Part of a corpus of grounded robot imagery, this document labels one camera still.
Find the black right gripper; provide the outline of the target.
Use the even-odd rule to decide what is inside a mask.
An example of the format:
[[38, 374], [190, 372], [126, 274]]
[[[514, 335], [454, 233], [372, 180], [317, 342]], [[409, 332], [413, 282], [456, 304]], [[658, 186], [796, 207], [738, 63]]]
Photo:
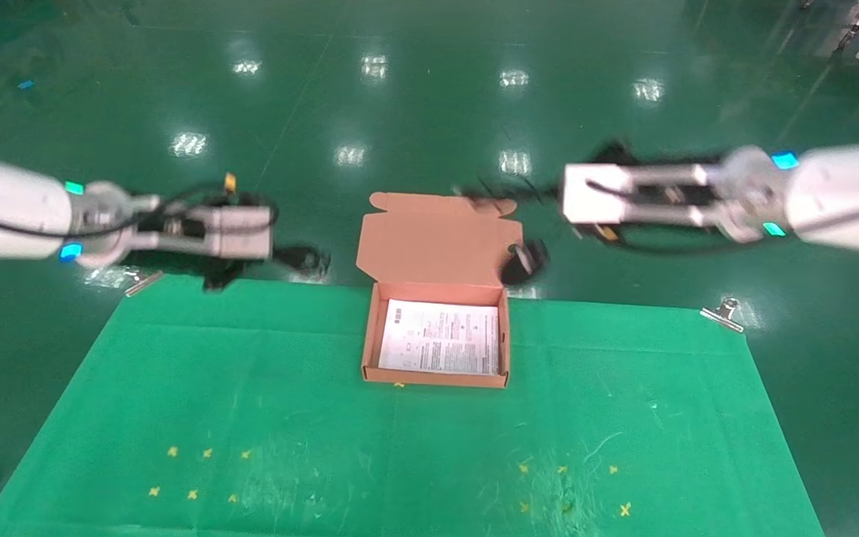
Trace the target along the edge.
[[[586, 160], [587, 164], [640, 166], [641, 161], [631, 148], [620, 140], [600, 146]], [[627, 223], [618, 227], [603, 224], [574, 224], [573, 233], [580, 240], [599, 242], [722, 242], [723, 235], [712, 227], [682, 227], [674, 224]]]

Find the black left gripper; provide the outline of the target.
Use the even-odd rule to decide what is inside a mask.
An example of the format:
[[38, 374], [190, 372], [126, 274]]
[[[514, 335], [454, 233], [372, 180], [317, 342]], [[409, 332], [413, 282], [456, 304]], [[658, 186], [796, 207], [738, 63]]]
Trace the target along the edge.
[[139, 266], [143, 271], [204, 275], [204, 291], [208, 293], [227, 289], [252, 262], [169, 251], [132, 251], [128, 254], [128, 265]]

